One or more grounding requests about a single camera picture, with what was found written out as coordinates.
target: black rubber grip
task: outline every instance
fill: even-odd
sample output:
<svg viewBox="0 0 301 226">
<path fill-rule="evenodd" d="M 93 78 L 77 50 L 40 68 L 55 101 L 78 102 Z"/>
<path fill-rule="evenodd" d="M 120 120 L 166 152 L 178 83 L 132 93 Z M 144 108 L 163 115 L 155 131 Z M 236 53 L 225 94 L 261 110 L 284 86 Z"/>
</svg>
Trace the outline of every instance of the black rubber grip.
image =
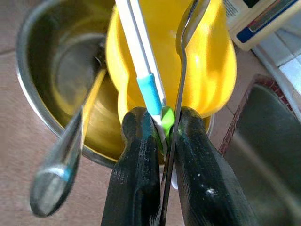
<svg viewBox="0 0 301 226">
<path fill-rule="evenodd" d="M 102 226 L 156 224 L 160 205 L 158 135 L 145 108 L 128 112 L 122 122 L 126 147 L 113 168 Z"/>
<path fill-rule="evenodd" d="M 230 165 L 211 144 L 200 115 L 182 107 L 175 166 L 186 226 L 255 226 Z"/>
</svg>

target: stainless steel sink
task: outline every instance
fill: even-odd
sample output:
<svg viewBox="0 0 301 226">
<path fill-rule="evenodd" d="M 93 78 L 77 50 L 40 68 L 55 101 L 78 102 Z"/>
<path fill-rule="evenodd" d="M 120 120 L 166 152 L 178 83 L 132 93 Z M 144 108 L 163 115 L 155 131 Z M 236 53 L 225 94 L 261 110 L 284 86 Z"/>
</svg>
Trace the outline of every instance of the stainless steel sink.
<svg viewBox="0 0 301 226">
<path fill-rule="evenodd" d="M 301 226 L 301 125 L 269 88 L 255 84 L 225 159 L 262 226 Z"/>
</svg>

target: spoon handle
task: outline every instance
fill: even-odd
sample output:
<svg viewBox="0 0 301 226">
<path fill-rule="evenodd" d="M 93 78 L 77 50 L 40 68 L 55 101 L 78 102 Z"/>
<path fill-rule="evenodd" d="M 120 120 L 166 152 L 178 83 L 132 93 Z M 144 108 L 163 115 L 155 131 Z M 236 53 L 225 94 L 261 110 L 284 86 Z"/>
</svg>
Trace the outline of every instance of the spoon handle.
<svg viewBox="0 0 301 226">
<path fill-rule="evenodd" d="M 105 74 L 105 69 L 99 72 L 86 101 L 71 119 L 59 141 L 49 151 L 34 177 L 30 205 L 37 217 L 45 218 L 58 210 L 72 188 L 90 112 Z"/>
</svg>

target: metal spoon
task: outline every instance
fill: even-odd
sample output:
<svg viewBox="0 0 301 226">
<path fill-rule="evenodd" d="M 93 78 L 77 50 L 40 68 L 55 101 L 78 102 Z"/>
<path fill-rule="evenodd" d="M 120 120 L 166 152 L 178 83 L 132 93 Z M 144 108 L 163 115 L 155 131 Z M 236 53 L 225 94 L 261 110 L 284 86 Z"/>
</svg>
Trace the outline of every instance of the metal spoon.
<svg viewBox="0 0 301 226">
<path fill-rule="evenodd" d="M 103 47 L 95 58 L 101 69 L 89 95 L 67 125 L 59 141 L 49 151 L 32 182 L 30 206 L 33 214 L 37 217 L 45 218 L 57 211 L 72 188 L 90 112 L 106 74 Z"/>
<path fill-rule="evenodd" d="M 173 134 L 171 140 L 171 147 L 167 151 L 166 161 L 164 165 L 163 177 L 161 182 L 161 216 L 160 216 L 160 226 L 164 226 L 166 222 L 166 213 L 168 206 L 168 198 L 171 184 L 171 177 L 174 165 L 174 152 L 175 152 L 175 142 L 178 131 L 178 124 L 180 120 L 182 95 L 185 84 L 186 68 L 187 68 L 187 56 L 185 48 L 188 45 L 191 37 L 196 30 L 199 22 L 203 18 L 203 15 L 209 5 L 210 0 L 194 0 L 184 12 L 178 31 L 176 34 L 175 46 L 177 53 L 181 59 L 181 79 L 178 89 L 178 96 L 175 106 L 175 121 L 173 127 Z"/>
</svg>

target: yellow plastic container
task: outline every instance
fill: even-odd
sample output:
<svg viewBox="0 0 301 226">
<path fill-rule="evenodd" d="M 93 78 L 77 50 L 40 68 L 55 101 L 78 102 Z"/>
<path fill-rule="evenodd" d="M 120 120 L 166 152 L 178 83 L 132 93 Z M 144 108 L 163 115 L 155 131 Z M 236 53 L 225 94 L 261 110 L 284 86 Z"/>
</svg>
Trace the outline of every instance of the yellow plastic container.
<svg viewBox="0 0 301 226">
<path fill-rule="evenodd" d="M 175 106 L 181 75 L 175 37 L 180 19 L 190 0 L 140 0 L 144 20 L 158 64 L 167 105 Z M 106 60 L 118 96 L 118 114 L 145 106 L 136 72 L 116 8 L 113 9 L 106 42 Z M 207 117 L 228 101 L 236 80 L 236 57 L 229 37 L 221 0 L 211 0 L 188 46 L 187 74 L 182 106 Z"/>
</svg>

